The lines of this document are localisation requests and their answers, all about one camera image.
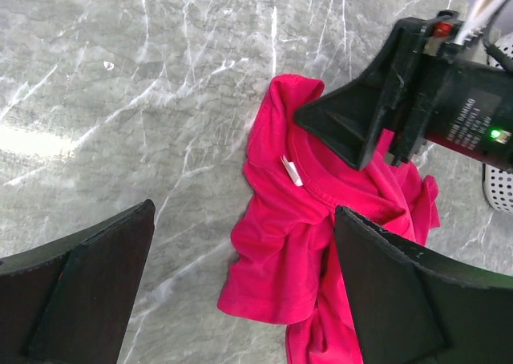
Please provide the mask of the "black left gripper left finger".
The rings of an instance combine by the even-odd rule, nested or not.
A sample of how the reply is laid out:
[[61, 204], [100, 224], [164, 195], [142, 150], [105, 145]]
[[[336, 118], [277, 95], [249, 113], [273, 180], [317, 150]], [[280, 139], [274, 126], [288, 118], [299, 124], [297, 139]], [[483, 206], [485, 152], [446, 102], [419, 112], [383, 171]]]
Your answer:
[[115, 363], [155, 231], [145, 200], [1, 259], [3, 363]]

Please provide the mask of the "red t-shirt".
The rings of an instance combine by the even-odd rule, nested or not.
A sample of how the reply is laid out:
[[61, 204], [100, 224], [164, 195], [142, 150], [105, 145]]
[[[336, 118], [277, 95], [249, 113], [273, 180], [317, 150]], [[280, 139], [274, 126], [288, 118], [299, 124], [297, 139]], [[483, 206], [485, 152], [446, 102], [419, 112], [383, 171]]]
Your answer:
[[324, 83], [279, 75], [269, 84], [247, 146], [244, 176], [253, 190], [231, 242], [219, 309], [235, 317], [286, 326], [291, 363], [359, 363], [362, 354], [334, 240], [335, 209], [347, 206], [392, 233], [424, 245], [440, 224], [432, 176], [412, 163], [391, 167], [384, 131], [361, 171], [341, 161], [293, 122]]

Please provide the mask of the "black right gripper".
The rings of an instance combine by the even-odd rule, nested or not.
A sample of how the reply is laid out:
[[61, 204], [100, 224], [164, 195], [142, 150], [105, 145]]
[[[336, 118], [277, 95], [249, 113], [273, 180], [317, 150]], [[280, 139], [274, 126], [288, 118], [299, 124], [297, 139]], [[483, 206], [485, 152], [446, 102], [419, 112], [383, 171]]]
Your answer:
[[395, 166], [423, 140], [494, 167], [512, 165], [512, 60], [491, 40], [493, 22], [456, 42], [458, 14], [403, 18], [390, 36], [390, 72], [360, 76], [297, 109], [293, 121], [354, 170], [367, 166], [384, 131]]

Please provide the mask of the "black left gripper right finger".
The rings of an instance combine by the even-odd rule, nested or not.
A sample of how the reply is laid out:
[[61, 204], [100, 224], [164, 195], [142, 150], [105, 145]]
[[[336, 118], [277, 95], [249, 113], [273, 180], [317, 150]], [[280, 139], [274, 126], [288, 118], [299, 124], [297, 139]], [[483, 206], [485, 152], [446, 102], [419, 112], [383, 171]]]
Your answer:
[[334, 238], [365, 363], [510, 363], [512, 278], [445, 257], [347, 207]]

